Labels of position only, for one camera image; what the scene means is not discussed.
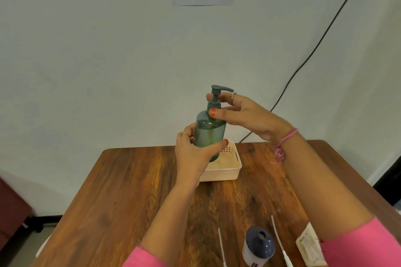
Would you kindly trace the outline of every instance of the white plastic basket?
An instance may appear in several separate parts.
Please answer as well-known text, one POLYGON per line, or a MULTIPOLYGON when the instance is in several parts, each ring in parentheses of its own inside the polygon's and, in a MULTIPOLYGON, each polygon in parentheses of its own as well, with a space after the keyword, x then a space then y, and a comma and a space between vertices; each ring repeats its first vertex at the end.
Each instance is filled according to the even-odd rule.
POLYGON ((233 142, 228 142, 227 147, 220 152, 218 158, 208 164, 199 181, 209 182, 213 180, 236 180, 242 168, 237 148, 233 142))

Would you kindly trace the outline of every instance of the pink shirt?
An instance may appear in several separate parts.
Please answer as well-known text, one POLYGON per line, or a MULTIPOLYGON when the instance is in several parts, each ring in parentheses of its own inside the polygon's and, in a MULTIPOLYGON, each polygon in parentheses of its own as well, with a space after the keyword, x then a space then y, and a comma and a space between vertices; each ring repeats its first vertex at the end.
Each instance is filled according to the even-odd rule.
MULTIPOLYGON (((401 266, 401 246, 377 218, 320 244, 329 267, 401 266)), ((162 261, 136 247, 123 267, 165 267, 162 261)))

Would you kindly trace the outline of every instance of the pink bracelet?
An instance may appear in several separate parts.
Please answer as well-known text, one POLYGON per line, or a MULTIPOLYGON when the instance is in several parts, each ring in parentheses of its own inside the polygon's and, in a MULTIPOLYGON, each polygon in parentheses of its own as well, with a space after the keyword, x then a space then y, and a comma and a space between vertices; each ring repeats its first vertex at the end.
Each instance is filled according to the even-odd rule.
POLYGON ((284 137, 279 141, 279 143, 274 147, 274 157, 276 158, 276 161, 281 162, 286 155, 284 154, 283 150, 281 150, 280 146, 285 142, 288 138, 293 136, 295 133, 298 132, 297 128, 292 128, 284 137))

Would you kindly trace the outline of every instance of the pump dispenser head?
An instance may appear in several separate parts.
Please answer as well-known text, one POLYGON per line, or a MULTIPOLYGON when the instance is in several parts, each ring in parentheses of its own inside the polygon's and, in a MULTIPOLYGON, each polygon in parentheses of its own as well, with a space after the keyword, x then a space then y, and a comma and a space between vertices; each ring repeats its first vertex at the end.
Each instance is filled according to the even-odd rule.
POLYGON ((213 99, 211 99, 211 100, 207 103, 207 110, 206 110, 206 113, 207 113, 208 115, 209 115, 209 110, 210 110, 210 109, 213 109, 213 108, 220 109, 220 108, 221 108, 220 100, 218 100, 218 96, 221 94, 221 91, 234 92, 234 90, 231 89, 231 88, 213 85, 213 86, 212 86, 213 99))

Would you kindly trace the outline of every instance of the black cable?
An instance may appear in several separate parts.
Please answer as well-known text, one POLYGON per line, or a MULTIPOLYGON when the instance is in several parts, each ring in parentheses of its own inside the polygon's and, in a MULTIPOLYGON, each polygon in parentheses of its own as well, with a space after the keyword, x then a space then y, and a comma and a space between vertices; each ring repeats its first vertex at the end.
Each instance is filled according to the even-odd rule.
MULTIPOLYGON (((303 67, 303 65, 309 60, 309 58, 313 55, 313 53, 315 53, 316 49, 318 48, 318 46, 320 45, 320 43, 322 42, 323 38, 326 36, 328 30, 330 29, 331 25, 333 24, 333 22, 336 20, 338 14, 341 12, 341 10, 343 9, 343 7, 345 6, 345 4, 347 3, 348 0, 345 0, 343 2, 343 4, 341 5, 340 9, 338 10, 336 16, 334 16, 333 20, 330 22, 328 28, 326 29, 326 31, 324 32, 322 38, 320 38, 318 44, 316 45, 316 47, 313 49, 312 53, 308 56, 308 58, 299 66, 299 68, 294 72, 294 74, 291 76, 291 78, 289 79, 289 81, 287 82, 283 92, 281 92, 280 97, 278 98, 278 100, 276 101, 276 103, 274 104, 273 108, 270 110, 270 112, 272 112, 274 110, 274 108, 277 106, 278 102, 280 101, 281 97, 283 97, 284 92, 287 90, 287 87, 289 85, 289 83, 292 81, 292 79, 294 78, 294 76, 296 75, 296 73, 298 73, 298 71, 303 67)), ((245 138, 247 138, 249 135, 251 135, 252 132, 248 133, 243 139, 241 139, 239 142, 242 143, 243 140, 245 140, 245 138)))

